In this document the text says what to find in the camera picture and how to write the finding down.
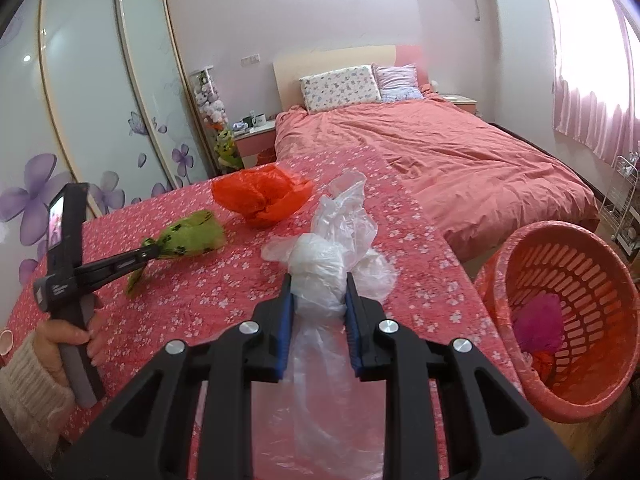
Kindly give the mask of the cream knit sleeve forearm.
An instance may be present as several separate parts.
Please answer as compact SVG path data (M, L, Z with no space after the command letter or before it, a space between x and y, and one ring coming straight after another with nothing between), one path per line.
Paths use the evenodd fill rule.
M1 369L1 411L36 463L46 468L75 405L58 345L83 344L87 334L47 321L25 338Z

